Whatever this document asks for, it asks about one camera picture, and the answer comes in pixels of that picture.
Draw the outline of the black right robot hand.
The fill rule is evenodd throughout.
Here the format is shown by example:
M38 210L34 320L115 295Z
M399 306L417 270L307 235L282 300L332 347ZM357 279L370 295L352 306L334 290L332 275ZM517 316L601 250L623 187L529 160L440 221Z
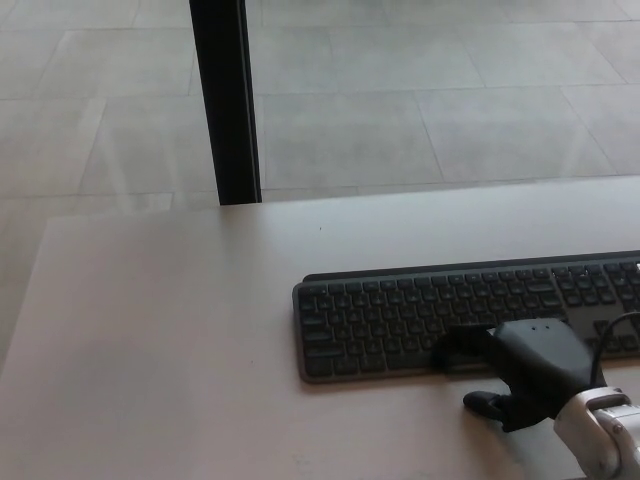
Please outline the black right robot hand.
M436 341L431 366L448 371L462 358L488 365L508 394L475 391L463 398L472 413L514 432L554 419L574 396L607 385L593 353L565 323L537 318L458 325Z

